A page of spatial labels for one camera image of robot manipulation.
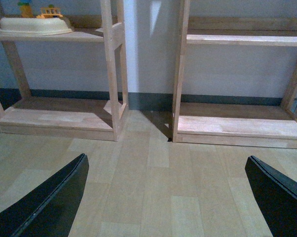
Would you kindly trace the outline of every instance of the white plastic tub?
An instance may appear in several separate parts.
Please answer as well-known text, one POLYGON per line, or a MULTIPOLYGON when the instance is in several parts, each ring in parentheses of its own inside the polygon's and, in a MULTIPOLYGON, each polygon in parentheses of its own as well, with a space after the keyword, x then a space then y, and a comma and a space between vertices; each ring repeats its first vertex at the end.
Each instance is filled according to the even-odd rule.
POLYGON ((73 32, 70 21, 62 18, 7 18, 0 20, 0 34, 48 36, 73 32))

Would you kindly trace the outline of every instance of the wood-pattern floor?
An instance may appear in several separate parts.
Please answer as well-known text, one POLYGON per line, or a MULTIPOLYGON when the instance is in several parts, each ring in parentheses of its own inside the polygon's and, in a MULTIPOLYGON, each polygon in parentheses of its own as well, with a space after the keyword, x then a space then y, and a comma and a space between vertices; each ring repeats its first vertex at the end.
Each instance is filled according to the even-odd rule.
POLYGON ((297 150, 167 142, 168 113, 130 111, 119 142, 0 134, 0 212, 81 153, 71 237, 270 237, 246 174, 255 155, 297 181, 297 150))

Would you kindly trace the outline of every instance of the upper shelf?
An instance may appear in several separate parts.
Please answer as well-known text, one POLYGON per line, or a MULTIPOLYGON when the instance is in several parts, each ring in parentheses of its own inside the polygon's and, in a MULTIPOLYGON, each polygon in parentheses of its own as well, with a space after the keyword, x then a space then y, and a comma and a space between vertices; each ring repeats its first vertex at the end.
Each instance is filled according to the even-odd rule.
POLYGON ((297 32, 189 30, 187 43, 297 47, 297 32))
POLYGON ((72 33, 51 36, 10 36, 0 34, 0 41, 104 42, 104 38, 95 29, 75 28, 72 33))
POLYGON ((187 43, 297 46, 297 18, 190 17, 187 43))

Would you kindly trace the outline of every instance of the wooden frame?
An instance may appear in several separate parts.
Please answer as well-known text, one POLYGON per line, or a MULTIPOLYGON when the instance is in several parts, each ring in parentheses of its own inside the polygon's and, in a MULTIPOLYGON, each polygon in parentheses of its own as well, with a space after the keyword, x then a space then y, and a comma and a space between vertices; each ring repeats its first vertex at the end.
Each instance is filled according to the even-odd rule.
POLYGON ((5 111, 0 104, 0 132, 118 140, 129 110, 123 0, 117 0, 117 17, 111 14, 111 0, 101 0, 101 8, 102 16, 70 16, 79 27, 73 33, 37 37, 0 34, 22 96, 5 111), (101 20, 103 30, 96 31, 101 20), (104 43, 110 100, 33 97, 14 43, 21 40, 104 43), (118 100, 116 49, 120 51, 122 102, 118 100))
POLYGON ((189 17, 181 0, 173 142, 297 148, 297 66, 280 107, 181 103, 188 44, 297 46, 297 18, 189 17))

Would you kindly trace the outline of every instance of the shelf board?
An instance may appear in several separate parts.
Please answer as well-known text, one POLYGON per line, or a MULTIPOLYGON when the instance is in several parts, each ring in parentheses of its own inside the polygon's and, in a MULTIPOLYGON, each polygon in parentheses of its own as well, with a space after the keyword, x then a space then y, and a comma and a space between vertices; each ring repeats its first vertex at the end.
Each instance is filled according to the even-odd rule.
POLYGON ((0 34, 0 41, 60 41, 60 42, 104 42, 96 29, 75 28, 72 33, 51 36, 11 36, 0 34))
POLYGON ((220 136, 217 138, 219 139, 217 144, 226 145, 246 145, 235 144, 232 140, 247 139, 253 142, 248 145, 255 146, 255 139, 297 141, 297 122, 277 106, 181 103, 179 137, 180 134, 188 137, 220 136))
POLYGON ((187 43, 297 47, 297 31, 188 30, 187 43))
POLYGON ((5 111, 0 126, 113 132, 110 101, 30 97, 5 111))

